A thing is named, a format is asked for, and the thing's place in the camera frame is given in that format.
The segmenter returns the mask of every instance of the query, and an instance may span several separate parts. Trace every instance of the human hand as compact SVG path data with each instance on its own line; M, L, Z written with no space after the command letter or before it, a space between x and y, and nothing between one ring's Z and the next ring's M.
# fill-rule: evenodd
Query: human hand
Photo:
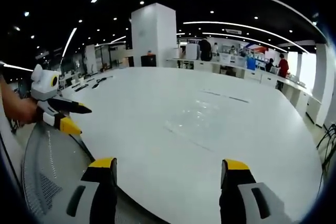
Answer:
M24 124L34 123L36 121L36 109L37 104L35 100L32 98L21 99L18 121Z

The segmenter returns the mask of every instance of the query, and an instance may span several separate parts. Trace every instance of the red shirt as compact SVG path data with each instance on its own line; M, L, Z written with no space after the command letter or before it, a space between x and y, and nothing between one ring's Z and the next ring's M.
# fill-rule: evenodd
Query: red shirt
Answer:
M285 59L281 59L279 62L279 76L286 78L289 66L288 66L288 62Z

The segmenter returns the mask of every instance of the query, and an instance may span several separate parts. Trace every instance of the white pillar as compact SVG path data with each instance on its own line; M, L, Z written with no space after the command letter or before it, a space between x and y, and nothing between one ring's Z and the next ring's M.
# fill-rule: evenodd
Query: white pillar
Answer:
M296 69L296 76L300 79L301 74L301 65L302 65L302 54L298 54L298 65Z
M85 48L85 59L88 73L97 73L96 51L94 45L88 45Z
M145 6L132 13L134 66L141 66L141 56L148 51L156 55L158 67L168 67L177 47L176 12L161 4Z
M316 44L316 48L316 77L312 93L321 104L310 99L307 113L315 124L323 126L334 87L336 54L334 48L332 46L328 47L326 44Z

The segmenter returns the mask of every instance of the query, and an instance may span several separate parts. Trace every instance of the ceiling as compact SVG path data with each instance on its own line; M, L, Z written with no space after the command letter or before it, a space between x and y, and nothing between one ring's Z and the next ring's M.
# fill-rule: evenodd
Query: ceiling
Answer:
M48 60L60 60L69 35L75 27L78 29L65 57L71 57L76 51L81 51L84 48L82 44L100 44L125 35L127 46L131 47L130 17L133 11L142 7L140 1L144 1L145 5L158 2L176 10L177 28L186 33L186 37L189 37L189 33L192 36L202 36L202 32L224 33L222 29L232 28L241 30L242 36L273 45L286 42L248 28L183 24L190 21L217 21L257 27L292 41L325 42L325 38L311 23L271 0L98 0L96 3L91 3L91 0L4 0L2 34L5 50L1 59L8 64L32 69L37 63L37 55L61 48L46 56ZM327 13L325 10L329 7L322 6L321 0L279 1L293 7L311 21L317 21L317 26L324 29L323 24L328 20L328 15L324 13ZM29 16L25 17L24 12L29 12ZM314 46L303 48L314 52ZM15 70L7 71L6 74L8 78L27 74L22 72Z

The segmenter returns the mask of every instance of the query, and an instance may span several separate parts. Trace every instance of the white table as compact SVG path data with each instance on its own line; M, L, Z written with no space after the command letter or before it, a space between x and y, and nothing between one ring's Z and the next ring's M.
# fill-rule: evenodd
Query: white table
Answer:
M95 158L118 159L119 187L151 213L169 223L220 223L224 158L246 163L292 220L315 201L319 156L278 90L185 69L110 73L98 88L70 95L93 111L71 116Z

